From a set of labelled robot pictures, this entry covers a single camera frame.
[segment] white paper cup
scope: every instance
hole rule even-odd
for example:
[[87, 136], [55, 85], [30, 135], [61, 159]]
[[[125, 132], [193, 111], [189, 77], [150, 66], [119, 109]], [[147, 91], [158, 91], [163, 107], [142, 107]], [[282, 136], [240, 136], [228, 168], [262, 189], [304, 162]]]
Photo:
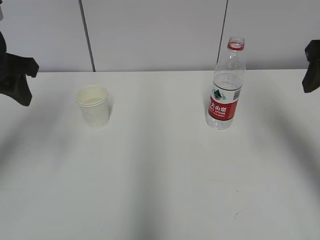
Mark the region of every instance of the white paper cup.
[[95, 129], [109, 121], [108, 91], [103, 86], [86, 86], [75, 96], [87, 124]]

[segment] bottle label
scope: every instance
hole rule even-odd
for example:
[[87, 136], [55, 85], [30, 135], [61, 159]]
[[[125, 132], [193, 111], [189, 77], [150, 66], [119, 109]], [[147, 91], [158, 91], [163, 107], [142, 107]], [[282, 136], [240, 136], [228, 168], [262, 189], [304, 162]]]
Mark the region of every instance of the bottle label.
[[226, 90], [213, 84], [210, 96], [209, 114], [211, 117], [227, 121], [234, 117], [241, 88]]

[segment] white table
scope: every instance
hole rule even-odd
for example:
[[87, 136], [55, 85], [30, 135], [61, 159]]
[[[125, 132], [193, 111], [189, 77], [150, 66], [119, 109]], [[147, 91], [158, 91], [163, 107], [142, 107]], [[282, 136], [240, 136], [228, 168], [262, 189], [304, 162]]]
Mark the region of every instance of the white table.
[[[211, 71], [40, 73], [30, 107], [0, 96], [0, 239], [320, 239], [320, 90], [303, 93], [305, 72], [247, 71], [224, 131], [205, 121]], [[110, 93], [101, 130], [74, 97], [92, 84]]]

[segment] red label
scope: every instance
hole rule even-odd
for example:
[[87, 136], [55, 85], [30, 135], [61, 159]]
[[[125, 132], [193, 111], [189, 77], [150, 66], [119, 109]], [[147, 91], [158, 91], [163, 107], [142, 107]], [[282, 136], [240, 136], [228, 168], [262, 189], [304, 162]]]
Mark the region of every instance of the red label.
[[238, 101], [222, 104], [210, 97], [209, 114], [211, 117], [226, 121], [234, 117]]

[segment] plastic water bottle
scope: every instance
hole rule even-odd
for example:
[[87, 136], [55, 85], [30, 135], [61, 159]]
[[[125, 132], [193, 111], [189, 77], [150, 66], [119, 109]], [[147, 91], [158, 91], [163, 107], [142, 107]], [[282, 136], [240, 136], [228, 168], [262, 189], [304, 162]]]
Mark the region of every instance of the plastic water bottle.
[[213, 88], [206, 122], [214, 129], [227, 129], [233, 122], [243, 85], [246, 62], [245, 39], [232, 36], [225, 54], [221, 54], [214, 71]]

